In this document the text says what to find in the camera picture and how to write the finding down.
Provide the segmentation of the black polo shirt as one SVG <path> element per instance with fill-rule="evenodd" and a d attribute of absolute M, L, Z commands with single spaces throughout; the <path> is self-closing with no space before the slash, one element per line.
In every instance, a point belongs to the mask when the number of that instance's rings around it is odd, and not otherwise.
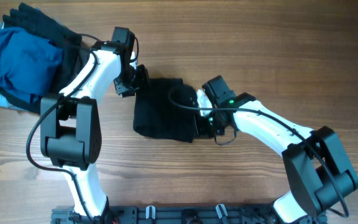
<path fill-rule="evenodd" d="M 136 93 L 133 130 L 148 138 L 193 142 L 194 111 L 181 109 L 172 100 L 197 107 L 196 92 L 181 78 L 153 78 Z"/>

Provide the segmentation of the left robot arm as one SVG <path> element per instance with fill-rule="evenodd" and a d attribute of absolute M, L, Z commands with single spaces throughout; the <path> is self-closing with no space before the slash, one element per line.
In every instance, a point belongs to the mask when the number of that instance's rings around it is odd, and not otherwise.
<path fill-rule="evenodd" d="M 67 223 L 112 223 L 108 196 L 96 168 L 102 145 L 98 101 L 110 85 L 121 97 L 134 96 L 149 75 L 137 64 L 138 40 L 128 28 L 115 27 L 110 41 L 97 40 L 79 74 L 40 104 L 40 151 L 63 172 L 75 201 Z"/>

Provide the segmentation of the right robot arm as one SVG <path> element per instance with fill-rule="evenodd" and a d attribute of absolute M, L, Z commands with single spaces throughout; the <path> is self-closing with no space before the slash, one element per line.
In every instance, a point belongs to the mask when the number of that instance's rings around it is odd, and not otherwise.
<path fill-rule="evenodd" d="M 267 109 L 248 93 L 235 94 L 222 76 L 196 91 L 196 105 L 212 135 L 227 126 L 250 134 L 276 152 L 287 174 L 289 191 L 257 215 L 267 223 L 326 221 L 325 212 L 340 203 L 341 216 L 349 211 L 344 198 L 358 189 L 358 176 L 338 135 L 329 127 L 300 126 Z"/>

